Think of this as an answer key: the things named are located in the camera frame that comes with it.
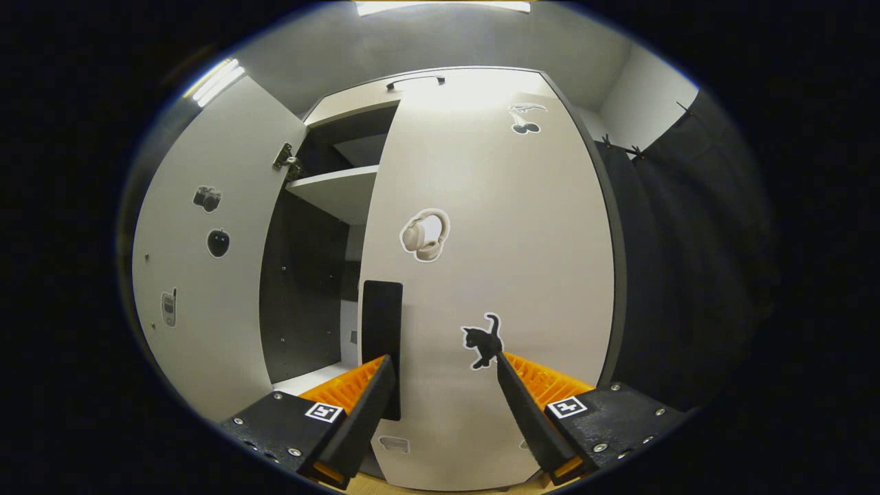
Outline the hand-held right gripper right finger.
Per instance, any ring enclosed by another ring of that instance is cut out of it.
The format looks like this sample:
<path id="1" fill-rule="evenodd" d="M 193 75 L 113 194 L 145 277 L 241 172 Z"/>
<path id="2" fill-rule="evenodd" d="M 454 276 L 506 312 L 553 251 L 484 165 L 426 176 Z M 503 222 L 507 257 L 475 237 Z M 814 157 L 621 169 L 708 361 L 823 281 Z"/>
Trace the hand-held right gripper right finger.
<path id="1" fill-rule="evenodd" d="M 592 386 L 509 352 L 497 382 L 542 476 L 555 486 L 604 475 L 676 432 L 689 411 L 623 382 Z"/>

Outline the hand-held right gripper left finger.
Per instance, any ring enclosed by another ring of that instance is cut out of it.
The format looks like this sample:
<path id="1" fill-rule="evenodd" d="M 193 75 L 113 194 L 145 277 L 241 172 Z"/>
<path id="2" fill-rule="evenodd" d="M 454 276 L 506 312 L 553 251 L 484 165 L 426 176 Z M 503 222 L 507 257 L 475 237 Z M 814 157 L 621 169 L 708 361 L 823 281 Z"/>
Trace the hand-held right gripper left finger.
<path id="1" fill-rule="evenodd" d="M 271 392 L 218 428 L 265 463 L 344 491 L 360 471 L 396 385 L 394 361 L 386 354 L 301 395 Z"/>

